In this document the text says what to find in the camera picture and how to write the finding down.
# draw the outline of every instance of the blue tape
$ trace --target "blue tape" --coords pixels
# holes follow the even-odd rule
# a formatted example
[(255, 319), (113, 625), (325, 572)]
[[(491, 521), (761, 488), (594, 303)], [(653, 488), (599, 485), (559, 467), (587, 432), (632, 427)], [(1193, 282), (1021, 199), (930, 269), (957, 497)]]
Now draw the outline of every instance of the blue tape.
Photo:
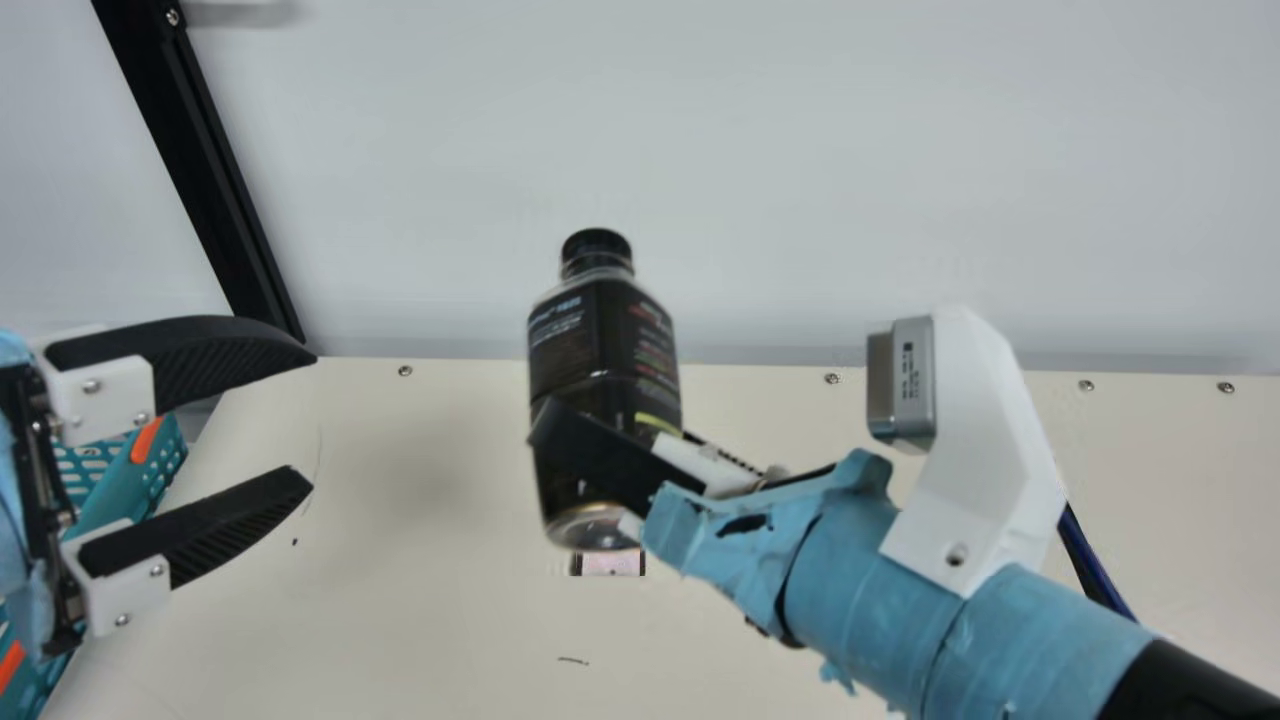
[(924, 707), (956, 717), (1096, 717), (1155, 637), (1018, 565), (965, 603)]
[(822, 653), (824, 680), (864, 683), (913, 717), (1094, 716), (1151, 633), (1020, 566), (965, 602), (886, 559), (890, 471), (855, 451), (822, 478), (731, 500), (668, 483), (643, 542)]
[[(681, 574), (716, 585), (756, 626), (782, 637), (777, 597), (823, 495), (881, 482), (881, 475), (887, 482), (891, 470), (882, 457), (855, 450), (820, 478), (727, 500), (664, 483), (645, 518), (641, 542)], [(733, 523), (750, 529), (735, 529)]]
[(879, 553), (897, 509), (869, 489), (823, 506), (787, 580), (786, 616), (796, 639), (827, 659), (824, 680), (851, 688), (856, 679), (923, 717), (933, 660), (963, 601)]

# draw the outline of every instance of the white wall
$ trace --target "white wall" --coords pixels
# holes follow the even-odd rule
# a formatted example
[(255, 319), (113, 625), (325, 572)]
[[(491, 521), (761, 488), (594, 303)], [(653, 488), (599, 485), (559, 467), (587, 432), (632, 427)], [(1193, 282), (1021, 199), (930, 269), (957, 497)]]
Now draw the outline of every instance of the white wall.
[(0, 327), (228, 311), (88, 0), (0, 3)]
[[(959, 300), (1033, 366), (1280, 368), (1267, 0), (186, 8), (321, 350), (518, 356), (561, 240), (607, 224), (686, 359), (856, 363)], [(0, 13), (5, 246), (47, 245), (6, 252), (3, 315), (218, 302), (87, 3)], [(168, 284), (106, 302), (128, 243)]]

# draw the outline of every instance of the blue cable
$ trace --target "blue cable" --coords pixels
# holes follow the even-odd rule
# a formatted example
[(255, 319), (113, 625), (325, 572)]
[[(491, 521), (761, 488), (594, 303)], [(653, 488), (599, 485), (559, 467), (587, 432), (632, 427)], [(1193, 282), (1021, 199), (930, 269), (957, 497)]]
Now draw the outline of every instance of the blue cable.
[(1138, 619), (1134, 618), (1129, 603), (1120, 596), (1120, 591), (1111, 582), (1111, 575), (1107, 574), (1102, 561), (1089, 546), (1088, 538), (1084, 537), (1084, 529), (1080, 528), (1080, 521), (1075, 518), (1071, 503), (1068, 503), (1062, 510), (1062, 518), (1057, 523), (1057, 533), (1062, 538), (1062, 544), (1066, 546), (1066, 552), (1071, 557), (1071, 565), (1075, 566), (1075, 574), (1084, 587), (1084, 593), (1103, 607), (1137, 623)]

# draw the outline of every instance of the black bottle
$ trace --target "black bottle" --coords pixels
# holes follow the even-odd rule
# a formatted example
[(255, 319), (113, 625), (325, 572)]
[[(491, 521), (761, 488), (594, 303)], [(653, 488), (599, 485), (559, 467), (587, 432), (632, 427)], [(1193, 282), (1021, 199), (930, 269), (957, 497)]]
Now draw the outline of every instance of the black bottle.
[[(529, 315), (532, 416), (554, 395), (622, 432), (680, 434), (676, 341), (667, 311), (635, 281), (631, 246), (608, 229), (564, 241), (561, 284)], [(576, 551), (626, 550), (623, 509), (534, 455), (547, 537)]]

